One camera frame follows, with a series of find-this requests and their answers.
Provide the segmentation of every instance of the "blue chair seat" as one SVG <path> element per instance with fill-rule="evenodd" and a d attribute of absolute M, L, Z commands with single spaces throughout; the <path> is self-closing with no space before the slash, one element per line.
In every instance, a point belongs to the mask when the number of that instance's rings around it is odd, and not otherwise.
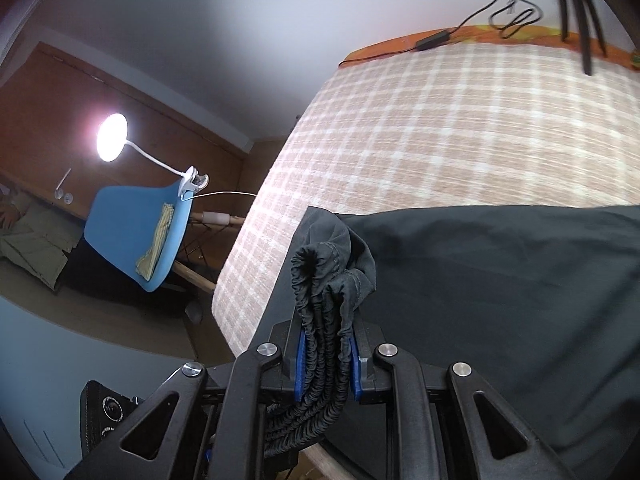
<path fill-rule="evenodd" d="M 108 262 L 136 280 L 147 292 L 167 277 L 180 249 L 191 213 L 191 200 L 178 197 L 180 181 L 168 187 L 111 186 L 95 196 L 84 226 L 84 238 Z M 185 193 L 190 199 L 192 192 Z M 162 204 L 174 206 L 174 217 L 149 281 L 136 272 L 136 262 L 151 247 Z"/>

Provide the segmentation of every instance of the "white cable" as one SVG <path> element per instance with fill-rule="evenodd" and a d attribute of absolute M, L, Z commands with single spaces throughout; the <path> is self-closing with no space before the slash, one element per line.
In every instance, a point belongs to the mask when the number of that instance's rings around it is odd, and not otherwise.
<path fill-rule="evenodd" d="M 62 186 L 62 183 L 65 181 L 65 179 L 69 176 L 69 173 L 71 173 L 71 168 L 69 168 L 68 170 L 66 170 L 65 176 L 62 177 L 62 180 L 60 180 L 60 182 L 58 183 L 58 185 L 56 186 L 56 191 L 60 189 L 60 186 Z"/>
<path fill-rule="evenodd" d="M 174 170 L 174 168 L 172 168 L 171 166 L 166 165 L 164 162 L 160 162 L 159 160 L 157 160 L 156 158 L 152 157 L 151 155 L 149 155 L 145 150 L 143 150 L 142 148 L 139 148 L 137 145 L 135 145 L 133 142 L 131 142 L 129 139 L 125 140 L 125 144 L 128 144 L 129 146 L 131 146 L 134 150 L 136 150 L 140 155 L 145 156 L 146 158 L 148 158 L 151 162 L 156 163 L 158 166 L 162 166 L 163 168 L 165 168 L 166 170 L 171 171 L 172 173 L 175 173 L 176 175 L 179 176 L 185 176 L 185 174 L 181 171 L 178 170 Z"/>
<path fill-rule="evenodd" d="M 183 202 L 187 202 L 187 200 L 193 200 L 194 198 L 200 198 L 202 196 L 222 195 L 225 193 L 234 194 L 234 195 L 257 196 L 255 193 L 245 193 L 244 191 L 215 191 L 213 193 L 205 193 L 204 195 L 193 195 L 190 198 L 180 197 L 180 200 L 182 200 Z"/>

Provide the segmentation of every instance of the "clip-on desk lamp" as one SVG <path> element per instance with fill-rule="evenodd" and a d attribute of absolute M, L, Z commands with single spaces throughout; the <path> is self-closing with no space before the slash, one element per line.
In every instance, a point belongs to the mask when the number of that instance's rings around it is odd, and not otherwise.
<path fill-rule="evenodd" d="M 164 162 L 157 160 L 142 150 L 139 146 L 135 145 L 129 139 L 127 139 L 127 120 L 122 114 L 113 114 L 105 119 L 100 125 L 98 131 L 97 149 L 98 155 L 105 162 L 111 162 L 115 160 L 120 152 L 124 148 L 125 144 L 131 146 L 140 155 L 148 158 L 158 166 L 165 168 L 166 170 L 175 173 L 180 176 L 180 186 L 178 188 L 178 196 L 180 199 L 187 191 L 193 191 L 197 193 L 203 190 L 209 183 L 209 175 L 199 175 L 198 171 L 191 166 L 187 171 L 182 172 L 174 170 L 171 166 L 166 165 Z"/>

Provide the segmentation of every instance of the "black fabric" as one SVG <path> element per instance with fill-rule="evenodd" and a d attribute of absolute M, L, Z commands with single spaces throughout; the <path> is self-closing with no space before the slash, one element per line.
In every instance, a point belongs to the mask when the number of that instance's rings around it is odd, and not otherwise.
<path fill-rule="evenodd" d="M 317 211 L 309 208 L 293 237 L 261 340 L 290 317 L 290 258 Z M 609 476 L 640 429 L 637 207 L 465 206 L 336 218 L 375 260 L 377 291 L 361 306 L 364 319 L 420 361 L 469 362 L 578 478 Z M 381 479 L 383 428 L 382 410 L 347 404 L 326 435 Z"/>
<path fill-rule="evenodd" d="M 327 211 L 313 211 L 305 224 L 304 241 L 290 260 L 306 336 L 304 393 L 293 406 L 270 406 L 267 457 L 308 446 L 340 415 L 351 379 L 353 313 L 375 289 L 374 261 L 357 235 Z"/>
<path fill-rule="evenodd" d="M 56 287 L 59 286 L 68 286 L 98 300 L 148 308 L 173 316 L 181 316 L 194 298 L 188 292 L 188 283 L 173 273 L 161 287 L 147 292 L 97 253 L 84 236 L 68 254 L 67 263 L 56 282 Z"/>

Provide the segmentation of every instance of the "wooden cabinet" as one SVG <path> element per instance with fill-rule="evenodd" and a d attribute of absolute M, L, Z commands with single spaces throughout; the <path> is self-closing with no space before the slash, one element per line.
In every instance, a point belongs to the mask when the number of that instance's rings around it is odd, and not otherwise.
<path fill-rule="evenodd" d="M 235 190 L 242 153 L 174 110 L 82 61 L 40 44 L 0 88 L 0 172 L 40 198 L 85 218 L 95 194 L 105 186 L 168 186 L 177 177 L 125 147 L 113 162 L 98 157 L 99 125 L 119 112 L 129 139 L 154 157 L 184 171 L 207 173 L 204 192 Z M 63 189 L 70 205 L 53 193 L 66 170 Z M 194 201 L 194 210 L 230 212 L 234 197 Z"/>

